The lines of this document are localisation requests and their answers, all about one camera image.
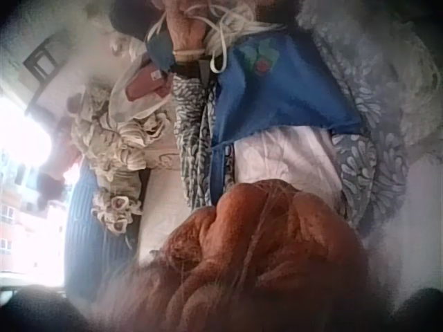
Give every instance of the blue striped fabric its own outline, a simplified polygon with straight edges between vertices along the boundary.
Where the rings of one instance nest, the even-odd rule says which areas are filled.
[[[117,237],[91,215],[96,176],[83,162],[68,213],[65,241],[65,289],[69,297],[93,302],[104,277],[130,262],[136,248],[129,249],[125,237]]]

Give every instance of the window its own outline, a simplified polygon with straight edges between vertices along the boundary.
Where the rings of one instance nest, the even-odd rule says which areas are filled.
[[[5,204],[1,205],[1,221],[14,223],[15,209]]]
[[[0,239],[0,255],[11,255],[12,242],[7,239]]]

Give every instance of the white bedsheet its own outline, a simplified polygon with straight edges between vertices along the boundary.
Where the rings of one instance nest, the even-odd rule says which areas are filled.
[[[139,259],[150,260],[169,234],[190,215],[180,171],[154,169],[147,184],[139,235]]]

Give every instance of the building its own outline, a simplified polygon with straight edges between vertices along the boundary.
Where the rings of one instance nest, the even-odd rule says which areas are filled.
[[[0,272],[62,282],[66,207],[49,205],[38,211],[38,170],[8,160],[4,151],[1,166]]]

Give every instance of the wall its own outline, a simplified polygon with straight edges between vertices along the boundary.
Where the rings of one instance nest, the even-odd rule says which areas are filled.
[[[23,61],[47,37],[67,29],[76,45],[71,61],[42,94],[39,105],[60,119],[66,99],[86,78],[97,72],[109,74],[115,82],[128,58],[111,54],[109,38],[100,36],[86,21],[82,9],[90,0],[32,0],[22,6],[0,35],[0,86],[3,92],[22,108],[26,108],[37,90],[38,81],[23,66]]]

